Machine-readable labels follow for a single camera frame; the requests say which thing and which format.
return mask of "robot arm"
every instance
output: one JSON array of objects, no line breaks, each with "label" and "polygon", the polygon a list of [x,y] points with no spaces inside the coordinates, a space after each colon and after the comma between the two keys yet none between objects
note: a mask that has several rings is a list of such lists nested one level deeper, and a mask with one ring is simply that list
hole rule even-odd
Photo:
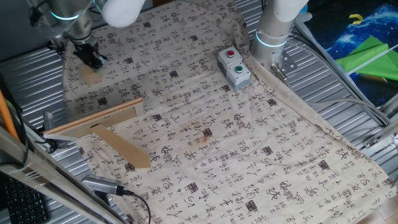
[{"label": "robot arm", "polygon": [[[98,43],[91,34],[92,21],[88,8],[92,1],[101,11],[105,21],[114,27],[126,27],[132,24],[145,2],[145,0],[46,1],[52,16],[64,28],[62,32],[67,31],[69,39],[75,45],[74,54],[95,70],[103,66],[106,57],[98,52]],[[282,51],[292,31],[295,18],[307,2],[308,0],[269,0],[262,12],[256,38],[251,46],[253,57],[266,69],[271,70],[272,64],[280,66]]]},{"label": "robot arm", "polygon": [[262,12],[250,52],[269,71],[272,64],[280,66],[282,51],[295,18],[307,2],[308,0],[270,0]]},{"label": "robot arm", "polygon": [[[34,5],[35,0],[28,0]],[[83,63],[100,69],[106,61],[106,57],[98,51],[98,43],[91,33],[92,20],[89,14],[89,7],[93,0],[46,0],[51,12],[51,19],[57,22],[57,28],[50,24],[43,25],[43,21],[37,20],[33,25],[41,29],[44,27],[45,36],[59,39],[66,36],[74,44],[74,54]],[[138,17],[145,0],[96,0],[94,3],[101,11],[105,21],[114,27],[126,27],[132,24]]]}]

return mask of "metal slat surface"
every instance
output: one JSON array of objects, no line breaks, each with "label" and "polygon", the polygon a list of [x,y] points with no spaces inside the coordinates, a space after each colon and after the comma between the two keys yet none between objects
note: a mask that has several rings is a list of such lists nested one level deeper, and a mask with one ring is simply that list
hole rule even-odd
[{"label": "metal slat surface", "polygon": [[[261,2],[237,0],[236,4],[243,13],[250,38],[253,39],[261,16]],[[306,48],[304,43],[294,39],[289,40],[286,47],[288,54],[298,65],[296,71],[287,74],[293,90],[304,100],[309,101],[352,97],[327,65]],[[62,68],[63,62],[59,56],[48,49],[41,49],[0,64],[0,73],[5,76],[16,100],[25,109],[24,118],[37,128],[43,124],[43,110],[53,111],[57,126],[67,123],[63,103]],[[363,145],[368,137],[382,128],[364,112],[362,107],[350,103],[336,103],[314,109],[335,128],[342,131],[347,140],[371,156],[393,180],[397,180],[396,146],[391,144],[389,139],[369,149]],[[52,156],[79,180],[87,174],[92,174],[73,142],[70,142],[66,149],[57,150]],[[92,223],[51,198],[47,201],[51,216],[49,223]],[[112,200],[110,203],[116,212],[124,219],[127,218]],[[7,211],[0,212],[0,223],[9,223],[7,216]]]}]

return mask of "white cable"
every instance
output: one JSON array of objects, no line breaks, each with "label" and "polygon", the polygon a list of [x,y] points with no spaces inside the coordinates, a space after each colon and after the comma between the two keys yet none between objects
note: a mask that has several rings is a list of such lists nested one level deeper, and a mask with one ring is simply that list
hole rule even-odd
[{"label": "white cable", "polygon": [[395,46],[393,46],[393,47],[390,48],[390,49],[387,49],[387,50],[385,50],[385,51],[379,53],[378,55],[374,56],[373,58],[370,58],[368,61],[366,61],[366,62],[363,63],[362,65],[360,65],[360,66],[358,66],[358,67],[352,69],[351,71],[349,71],[349,72],[347,73],[347,75],[351,75],[352,73],[354,73],[354,72],[356,72],[357,70],[363,68],[363,67],[366,66],[367,64],[369,64],[369,63],[373,62],[374,60],[378,59],[379,57],[385,55],[385,54],[388,53],[390,50],[392,50],[392,49],[394,49],[394,48],[396,48],[396,47],[398,47],[398,44],[395,45]]},{"label": "white cable", "polygon": [[321,105],[330,105],[332,103],[339,103],[339,102],[350,102],[350,103],[359,103],[364,106],[367,106],[370,110],[372,110],[376,115],[378,115],[382,120],[387,124],[390,125],[391,121],[390,119],[379,109],[375,108],[373,105],[363,101],[363,100],[358,100],[358,99],[352,99],[352,98],[340,98],[340,99],[334,99],[334,100],[328,100],[328,101],[323,101],[323,102],[317,102],[317,103],[310,103],[307,102],[308,105],[310,106],[321,106]]}]

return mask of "cloth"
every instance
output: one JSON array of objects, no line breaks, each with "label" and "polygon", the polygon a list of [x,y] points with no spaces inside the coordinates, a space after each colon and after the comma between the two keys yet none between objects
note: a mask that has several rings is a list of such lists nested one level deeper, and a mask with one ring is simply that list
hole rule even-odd
[{"label": "cloth", "polygon": [[[175,1],[143,12],[126,29],[94,31],[108,64],[85,86],[67,47],[68,116],[137,96],[144,116],[110,127],[151,159],[135,169],[92,134],[77,141],[95,175],[144,197],[153,223],[356,223],[396,194],[393,182],[249,54],[233,1]],[[217,53],[234,45],[252,71],[233,91]],[[147,223],[134,197],[113,200]]]},{"label": "cloth", "polygon": [[[339,63],[346,72],[349,72],[388,49],[387,44],[383,44],[380,40],[370,36],[359,47],[347,55],[347,57],[337,59],[336,62]],[[397,66],[398,53],[391,50],[356,72],[398,81]]]}]

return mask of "wooden block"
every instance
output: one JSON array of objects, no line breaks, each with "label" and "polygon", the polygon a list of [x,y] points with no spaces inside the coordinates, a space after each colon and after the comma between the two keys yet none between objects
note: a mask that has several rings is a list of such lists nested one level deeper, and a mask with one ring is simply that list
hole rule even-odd
[{"label": "wooden block", "polygon": [[398,212],[393,214],[393,215],[391,215],[385,221],[386,221],[386,224],[398,224]]},{"label": "wooden block", "polygon": [[150,168],[148,154],[142,152],[136,146],[127,142],[122,137],[114,134],[101,124],[91,127],[91,130],[102,140],[106,141],[116,152],[120,153],[135,168]]},{"label": "wooden block", "polygon": [[79,71],[80,75],[83,77],[83,80],[89,86],[95,83],[102,82],[100,75],[95,73],[93,69],[91,69],[89,66],[85,64],[79,66]]},{"label": "wooden block", "polygon": [[136,111],[142,110],[140,107],[143,107],[141,97],[44,131],[44,137],[73,141],[75,138],[82,138],[92,134],[91,127],[96,124],[102,124],[108,128],[112,125],[135,118],[137,116]]}]

